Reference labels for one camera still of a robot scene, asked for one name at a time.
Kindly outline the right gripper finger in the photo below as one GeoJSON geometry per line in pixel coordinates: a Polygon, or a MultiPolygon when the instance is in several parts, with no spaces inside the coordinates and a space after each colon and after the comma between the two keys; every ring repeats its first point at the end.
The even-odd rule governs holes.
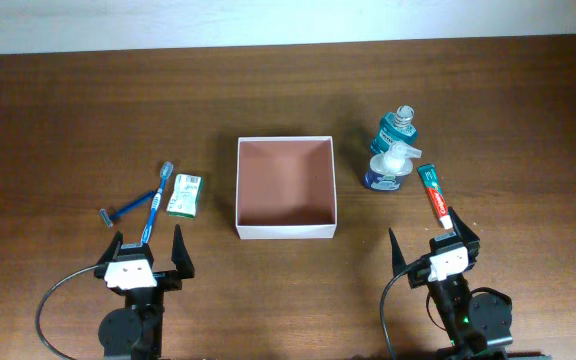
{"type": "Polygon", "coordinates": [[[391,248],[392,248],[392,270],[393,270],[393,275],[397,276],[399,274],[401,274],[407,266],[407,263],[404,259],[404,256],[402,254],[401,251],[401,247],[397,241],[396,235],[394,234],[394,231],[392,228],[389,228],[389,239],[390,239],[390,243],[391,243],[391,248]]]}
{"type": "Polygon", "coordinates": [[[462,240],[464,245],[469,250],[478,250],[480,248],[480,238],[474,233],[457,215],[456,211],[449,206],[448,214],[450,216],[453,230],[456,235],[462,240]]]}

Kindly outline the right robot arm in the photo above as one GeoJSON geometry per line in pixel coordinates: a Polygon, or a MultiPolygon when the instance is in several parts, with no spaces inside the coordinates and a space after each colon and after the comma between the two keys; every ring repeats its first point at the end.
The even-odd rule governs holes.
{"type": "Polygon", "coordinates": [[[437,351],[438,359],[506,359],[506,347],[513,342],[512,300],[489,287],[469,287],[464,273],[476,264],[480,238],[453,208],[448,209],[448,215],[452,231],[432,238],[430,252],[411,263],[404,260],[394,233],[389,233],[393,278],[380,299],[382,328],[387,328],[384,306],[388,292],[405,276],[412,289],[428,289],[427,300],[435,304],[451,341],[449,348],[437,351]]]}

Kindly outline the green white soap packet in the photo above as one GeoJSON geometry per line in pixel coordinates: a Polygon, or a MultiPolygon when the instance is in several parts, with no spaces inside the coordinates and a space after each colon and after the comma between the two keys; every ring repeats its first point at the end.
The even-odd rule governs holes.
{"type": "Polygon", "coordinates": [[[166,212],[171,216],[195,218],[197,215],[203,179],[200,176],[178,174],[166,212]]]}

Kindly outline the blue white toothbrush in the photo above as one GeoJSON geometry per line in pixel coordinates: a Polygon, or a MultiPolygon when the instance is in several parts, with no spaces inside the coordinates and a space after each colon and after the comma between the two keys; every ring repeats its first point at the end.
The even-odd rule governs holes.
{"type": "Polygon", "coordinates": [[[144,227],[144,230],[143,230],[141,238],[140,238],[140,242],[142,244],[147,244],[150,240],[150,237],[152,234],[152,229],[153,229],[156,215],[157,215],[157,211],[159,209],[161,199],[163,196],[163,192],[165,190],[165,185],[167,183],[167,180],[170,178],[170,176],[173,172],[173,169],[174,169],[174,166],[171,162],[165,162],[163,164],[161,170],[160,170],[160,184],[159,184],[159,187],[157,188],[155,195],[151,201],[149,217],[148,217],[147,223],[144,227]]]}

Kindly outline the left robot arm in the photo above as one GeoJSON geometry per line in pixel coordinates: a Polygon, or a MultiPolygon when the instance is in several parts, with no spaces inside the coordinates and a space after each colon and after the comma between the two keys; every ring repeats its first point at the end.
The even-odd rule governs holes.
{"type": "Polygon", "coordinates": [[[151,360],[162,354],[164,295],[180,291],[195,268],[184,243],[181,227],[174,228],[173,270],[155,271],[147,244],[126,244],[118,232],[97,262],[94,276],[124,298],[124,306],[101,321],[98,339],[105,359],[151,360]]]}

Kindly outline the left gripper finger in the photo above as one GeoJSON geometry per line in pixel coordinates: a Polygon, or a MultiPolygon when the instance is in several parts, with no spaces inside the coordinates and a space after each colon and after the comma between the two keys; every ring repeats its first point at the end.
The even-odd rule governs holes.
{"type": "Polygon", "coordinates": [[[182,279],[195,277],[195,267],[184,243],[182,230],[179,224],[175,225],[171,261],[182,279]]]}
{"type": "Polygon", "coordinates": [[[104,264],[107,264],[109,262],[112,262],[116,258],[117,253],[121,249],[122,245],[123,245],[123,234],[121,232],[117,231],[115,233],[112,241],[110,242],[109,246],[107,247],[107,249],[103,252],[101,257],[99,258],[98,264],[104,265],[104,264]]]}

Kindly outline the blue disposable razor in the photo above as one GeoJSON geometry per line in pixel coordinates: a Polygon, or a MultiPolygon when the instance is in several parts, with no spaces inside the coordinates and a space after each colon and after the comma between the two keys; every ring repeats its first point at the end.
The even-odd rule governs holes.
{"type": "Polygon", "coordinates": [[[111,228],[115,223],[119,222],[119,219],[131,212],[132,210],[134,210],[135,208],[145,204],[146,202],[150,201],[156,194],[155,190],[151,190],[145,194],[143,194],[141,197],[133,200],[132,202],[124,205],[122,208],[114,211],[112,214],[110,214],[106,209],[102,208],[99,210],[99,215],[102,219],[102,221],[105,223],[105,225],[108,228],[111,228]]]}

